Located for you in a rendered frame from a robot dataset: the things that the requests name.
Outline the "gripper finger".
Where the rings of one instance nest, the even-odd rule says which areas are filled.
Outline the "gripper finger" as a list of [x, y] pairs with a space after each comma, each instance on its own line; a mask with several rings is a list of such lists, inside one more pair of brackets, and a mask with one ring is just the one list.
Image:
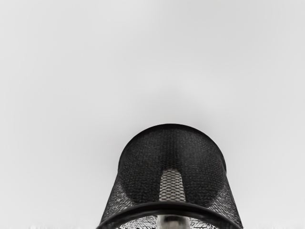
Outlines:
[[[183, 181], [180, 172], [167, 169], [163, 172], [160, 182], [160, 201], [185, 202]], [[191, 229], [188, 217], [178, 215], [158, 215], [157, 229]]]

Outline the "black mesh pen holder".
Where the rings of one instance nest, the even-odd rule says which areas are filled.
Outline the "black mesh pen holder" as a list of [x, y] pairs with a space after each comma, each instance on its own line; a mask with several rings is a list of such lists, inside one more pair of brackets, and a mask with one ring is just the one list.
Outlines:
[[[180, 172], [185, 202], [160, 201], [163, 172]], [[188, 217], [191, 229], [243, 229], [217, 144], [189, 126], [164, 124], [124, 148], [97, 229], [157, 229], [158, 215]]]

